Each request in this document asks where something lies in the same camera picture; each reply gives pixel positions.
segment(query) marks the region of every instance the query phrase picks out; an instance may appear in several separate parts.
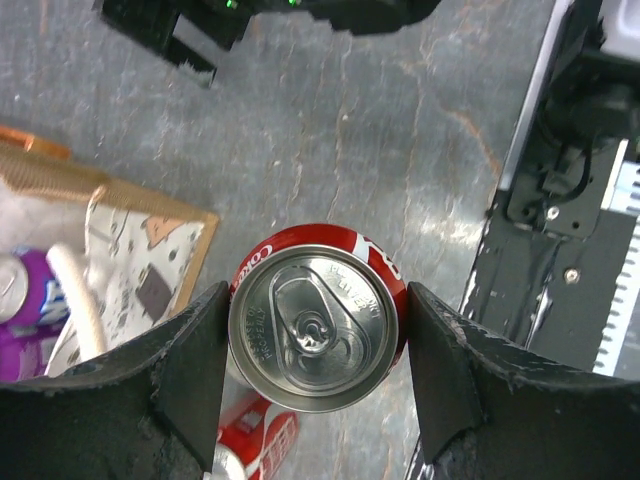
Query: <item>red and white can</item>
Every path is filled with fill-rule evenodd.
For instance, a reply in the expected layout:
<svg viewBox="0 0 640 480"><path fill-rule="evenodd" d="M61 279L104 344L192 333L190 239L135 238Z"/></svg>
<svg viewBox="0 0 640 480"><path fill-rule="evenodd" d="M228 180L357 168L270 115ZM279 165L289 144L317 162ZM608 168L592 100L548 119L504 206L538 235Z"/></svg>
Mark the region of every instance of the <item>red and white can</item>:
<svg viewBox="0 0 640 480"><path fill-rule="evenodd" d="M257 245L231 282L229 345L244 378L287 408L326 412L373 390L406 343L407 289L369 238L299 225Z"/></svg>
<svg viewBox="0 0 640 480"><path fill-rule="evenodd" d="M221 419L213 480L270 480L297 438L294 412L257 395L246 403L234 418Z"/></svg>

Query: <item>red label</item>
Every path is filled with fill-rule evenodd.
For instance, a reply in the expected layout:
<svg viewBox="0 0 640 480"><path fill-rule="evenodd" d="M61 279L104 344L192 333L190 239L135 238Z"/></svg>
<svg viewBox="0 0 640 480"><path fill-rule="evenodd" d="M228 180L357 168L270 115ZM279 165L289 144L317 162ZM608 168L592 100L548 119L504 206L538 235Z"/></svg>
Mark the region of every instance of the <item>red label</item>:
<svg viewBox="0 0 640 480"><path fill-rule="evenodd" d="M231 296L247 275L262 261L274 253L299 245L327 245L350 253L366 262L382 279L398 314L398 347L396 361L406 343L407 288L398 268L389 256L367 237L338 225L312 223L287 228L257 245L247 255L231 280Z"/></svg>
<svg viewBox="0 0 640 480"><path fill-rule="evenodd" d="M218 443L231 449L249 480L270 480L298 435L298 417L260 397L230 425L218 429Z"/></svg>

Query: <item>white handle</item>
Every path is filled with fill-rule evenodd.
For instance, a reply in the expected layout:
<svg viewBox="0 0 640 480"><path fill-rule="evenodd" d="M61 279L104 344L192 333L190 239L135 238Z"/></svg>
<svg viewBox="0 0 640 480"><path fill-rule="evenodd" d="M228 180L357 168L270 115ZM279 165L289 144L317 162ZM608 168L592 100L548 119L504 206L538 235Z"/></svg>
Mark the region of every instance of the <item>white handle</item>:
<svg viewBox="0 0 640 480"><path fill-rule="evenodd" d="M98 307L73 250L63 243L56 243L47 252L47 262L67 300L71 312L69 321L76 329L80 347L80 360L85 362L103 354L107 346Z"/></svg>

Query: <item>silver can top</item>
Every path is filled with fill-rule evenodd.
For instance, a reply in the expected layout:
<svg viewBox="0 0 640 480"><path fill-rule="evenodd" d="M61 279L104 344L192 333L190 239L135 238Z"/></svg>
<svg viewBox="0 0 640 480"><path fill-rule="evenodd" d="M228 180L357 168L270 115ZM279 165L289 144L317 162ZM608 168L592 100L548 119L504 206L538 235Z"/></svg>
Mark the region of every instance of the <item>silver can top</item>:
<svg viewBox="0 0 640 480"><path fill-rule="evenodd" d="M211 473L205 473L203 480L247 480L247 472L238 456L230 448L218 443Z"/></svg>
<svg viewBox="0 0 640 480"><path fill-rule="evenodd" d="M24 264L10 254L0 254L0 323L13 318L22 308L29 290Z"/></svg>
<svg viewBox="0 0 640 480"><path fill-rule="evenodd" d="M321 245L293 247L252 271L235 293L233 356L274 403L346 407L385 377L398 342L393 299L366 263Z"/></svg>

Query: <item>gray floor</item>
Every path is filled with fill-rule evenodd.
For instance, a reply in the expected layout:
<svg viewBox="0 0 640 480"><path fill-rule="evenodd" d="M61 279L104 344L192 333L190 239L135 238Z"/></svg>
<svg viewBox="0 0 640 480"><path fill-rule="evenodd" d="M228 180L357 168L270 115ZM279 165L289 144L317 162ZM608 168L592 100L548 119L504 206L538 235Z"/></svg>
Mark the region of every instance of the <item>gray floor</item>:
<svg viewBox="0 0 640 480"><path fill-rule="evenodd" d="M92 1L0 0L0 118L220 214L199 290L265 236L329 221L457 306L551 0L444 0L420 25L358 39L260 16L209 91ZM399 479L417 435L405 358L360 404L305 417L278 478Z"/></svg>

